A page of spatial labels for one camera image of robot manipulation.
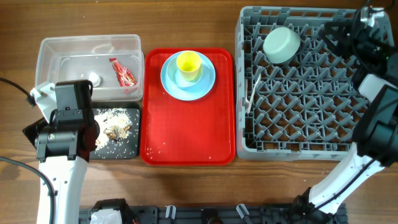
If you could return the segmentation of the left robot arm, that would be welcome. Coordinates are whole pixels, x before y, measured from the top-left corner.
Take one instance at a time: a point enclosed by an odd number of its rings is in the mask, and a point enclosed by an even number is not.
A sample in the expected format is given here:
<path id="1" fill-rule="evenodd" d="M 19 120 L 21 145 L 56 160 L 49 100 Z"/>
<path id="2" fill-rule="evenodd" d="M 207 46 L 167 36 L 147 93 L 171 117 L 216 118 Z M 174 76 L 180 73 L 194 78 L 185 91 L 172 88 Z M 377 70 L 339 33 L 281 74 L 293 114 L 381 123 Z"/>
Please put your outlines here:
<path id="1" fill-rule="evenodd" d="M 92 93 L 89 80 L 44 82 L 30 91 L 44 116 L 23 130 L 41 175 L 37 223 L 78 223 L 81 188 L 100 132 Z"/>

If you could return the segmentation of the light blue bowl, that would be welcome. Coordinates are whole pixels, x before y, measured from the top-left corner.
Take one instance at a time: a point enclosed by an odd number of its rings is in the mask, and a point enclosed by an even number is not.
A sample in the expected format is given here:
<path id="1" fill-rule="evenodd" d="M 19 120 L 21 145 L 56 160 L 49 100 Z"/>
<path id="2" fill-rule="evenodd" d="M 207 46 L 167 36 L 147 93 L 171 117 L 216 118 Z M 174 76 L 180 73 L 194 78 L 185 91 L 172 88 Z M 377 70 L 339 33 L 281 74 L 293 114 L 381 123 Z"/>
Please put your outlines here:
<path id="1" fill-rule="evenodd" d="M 171 82 L 180 89 L 187 89 L 196 85 L 202 78 L 203 67 L 200 67 L 197 77 L 194 80 L 187 81 L 182 77 L 180 70 L 177 67 L 177 56 L 174 56 L 167 65 L 167 76 Z"/>

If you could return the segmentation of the red snack wrapper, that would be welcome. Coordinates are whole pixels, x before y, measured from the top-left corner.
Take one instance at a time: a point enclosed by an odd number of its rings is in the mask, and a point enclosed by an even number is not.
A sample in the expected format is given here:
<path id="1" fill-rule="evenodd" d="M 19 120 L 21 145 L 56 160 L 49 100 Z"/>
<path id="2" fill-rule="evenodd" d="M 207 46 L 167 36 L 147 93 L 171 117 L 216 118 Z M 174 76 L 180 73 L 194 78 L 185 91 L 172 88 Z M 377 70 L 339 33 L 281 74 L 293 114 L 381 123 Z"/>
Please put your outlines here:
<path id="1" fill-rule="evenodd" d="M 134 86 L 137 83 L 132 73 L 125 66 L 121 65 L 117 58 L 110 58 L 109 62 L 116 72 L 116 78 L 120 86 Z"/>

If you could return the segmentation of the white plastic fork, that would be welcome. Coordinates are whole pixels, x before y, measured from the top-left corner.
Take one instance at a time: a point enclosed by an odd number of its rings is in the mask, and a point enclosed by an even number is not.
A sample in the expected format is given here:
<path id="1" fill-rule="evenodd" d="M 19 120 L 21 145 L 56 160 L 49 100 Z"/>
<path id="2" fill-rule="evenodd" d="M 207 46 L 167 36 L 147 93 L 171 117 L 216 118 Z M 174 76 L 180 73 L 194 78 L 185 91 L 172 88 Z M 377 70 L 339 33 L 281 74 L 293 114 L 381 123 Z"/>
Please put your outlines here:
<path id="1" fill-rule="evenodd" d="M 255 95 L 255 93 L 256 93 L 256 89 L 257 89 L 257 87 L 258 87 L 260 81 L 261 81 L 261 75 L 258 76 L 258 78 L 257 78 L 257 80 L 256 80 L 256 82 L 255 82 L 255 84 L 254 84 L 254 86 L 253 86 L 253 88 L 252 88 L 251 97 L 250 97 L 250 99 L 249 99 L 249 101 L 250 101 L 250 103 L 251 103 L 251 106 L 252 106 L 252 103 L 253 103 L 253 101 L 254 101 L 254 95 Z"/>

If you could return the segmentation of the white tissue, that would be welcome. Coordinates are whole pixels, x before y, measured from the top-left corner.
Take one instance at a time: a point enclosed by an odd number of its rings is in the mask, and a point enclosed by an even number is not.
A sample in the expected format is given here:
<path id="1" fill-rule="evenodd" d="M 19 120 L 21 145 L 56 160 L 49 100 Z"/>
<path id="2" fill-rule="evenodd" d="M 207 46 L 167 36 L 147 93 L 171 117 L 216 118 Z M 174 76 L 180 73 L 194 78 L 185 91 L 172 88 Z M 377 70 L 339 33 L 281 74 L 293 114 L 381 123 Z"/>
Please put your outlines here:
<path id="1" fill-rule="evenodd" d="M 94 87 L 99 86 L 101 83 L 101 77 L 95 72 L 90 72 L 88 79 L 90 82 L 92 82 Z"/>

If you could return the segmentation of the yellow plastic cup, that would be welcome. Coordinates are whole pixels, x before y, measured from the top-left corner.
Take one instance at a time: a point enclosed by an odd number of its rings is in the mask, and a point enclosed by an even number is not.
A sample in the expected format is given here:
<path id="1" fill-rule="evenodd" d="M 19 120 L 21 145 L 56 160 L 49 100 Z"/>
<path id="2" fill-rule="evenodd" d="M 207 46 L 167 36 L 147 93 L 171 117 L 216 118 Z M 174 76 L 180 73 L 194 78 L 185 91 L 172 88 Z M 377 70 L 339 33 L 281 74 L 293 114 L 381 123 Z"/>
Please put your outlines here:
<path id="1" fill-rule="evenodd" d="M 177 56 L 177 67 L 184 80 L 192 81 L 196 79 L 201 68 L 201 58 L 194 51 L 182 51 Z"/>

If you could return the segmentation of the mint green bowl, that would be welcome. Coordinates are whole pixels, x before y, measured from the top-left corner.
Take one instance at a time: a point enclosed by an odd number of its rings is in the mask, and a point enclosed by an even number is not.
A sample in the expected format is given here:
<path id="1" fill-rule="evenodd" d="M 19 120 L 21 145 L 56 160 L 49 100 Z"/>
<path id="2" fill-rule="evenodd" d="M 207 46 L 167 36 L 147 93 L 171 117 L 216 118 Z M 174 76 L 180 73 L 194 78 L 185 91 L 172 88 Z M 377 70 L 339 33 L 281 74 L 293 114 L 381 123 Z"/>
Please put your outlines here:
<path id="1" fill-rule="evenodd" d="M 263 51 L 270 63 L 284 63 L 300 48 L 300 36 L 287 27 L 274 29 L 265 38 Z"/>

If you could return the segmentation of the white plastic spoon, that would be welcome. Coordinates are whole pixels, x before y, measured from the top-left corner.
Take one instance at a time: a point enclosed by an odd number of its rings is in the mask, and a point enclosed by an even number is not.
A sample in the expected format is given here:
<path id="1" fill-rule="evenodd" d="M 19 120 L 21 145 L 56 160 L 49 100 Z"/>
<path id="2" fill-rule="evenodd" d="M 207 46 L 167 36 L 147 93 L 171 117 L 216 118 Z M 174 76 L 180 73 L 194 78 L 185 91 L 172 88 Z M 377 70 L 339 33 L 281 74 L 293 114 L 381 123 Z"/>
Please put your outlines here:
<path id="1" fill-rule="evenodd" d="M 248 114 L 250 111 L 251 103 L 248 99 L 248 80 L 247 79 L 245 79 L 245 104 L 244 104 L 244 107 L 245 107 L 245 113 Z"/>

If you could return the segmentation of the rice and food scraps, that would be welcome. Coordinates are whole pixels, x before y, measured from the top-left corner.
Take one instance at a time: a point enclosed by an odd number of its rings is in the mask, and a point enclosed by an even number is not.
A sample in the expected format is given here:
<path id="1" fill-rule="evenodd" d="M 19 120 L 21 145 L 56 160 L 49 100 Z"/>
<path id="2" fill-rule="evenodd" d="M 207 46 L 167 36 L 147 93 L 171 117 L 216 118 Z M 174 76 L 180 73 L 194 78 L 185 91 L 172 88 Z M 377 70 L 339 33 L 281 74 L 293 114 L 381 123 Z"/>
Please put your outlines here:
<path id="1" fill-rule="evenodd" d="M 99 125 L 96 139 L 96 150 L 99 151 L 109 144 L 120 146 L 131 132 L 131 117 L 124 108 L 98 108 L 94 110 L 95 121 Z"/>

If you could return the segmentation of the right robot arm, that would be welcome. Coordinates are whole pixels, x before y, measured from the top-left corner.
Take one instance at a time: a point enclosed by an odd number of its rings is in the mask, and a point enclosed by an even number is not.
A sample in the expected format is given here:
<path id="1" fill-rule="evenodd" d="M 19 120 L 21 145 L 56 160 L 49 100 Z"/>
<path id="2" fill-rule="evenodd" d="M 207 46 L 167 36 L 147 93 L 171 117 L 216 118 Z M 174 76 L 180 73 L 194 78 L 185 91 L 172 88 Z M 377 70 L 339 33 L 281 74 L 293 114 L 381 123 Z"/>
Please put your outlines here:
<path id="1" fill-rule="evenodd" d="M 375 38 L 375 17 L 384 8 L 366 1 L 350 22 L 327 22 L 320 37 L 336 55 L 354 55 L 352 81 L 370 105 L 354 127 L 348 155 L 318 184 L 296 196 L 287 223 L 329 223 L 343 201 L 370 176 L 397 162 L 397 47 Z"/>

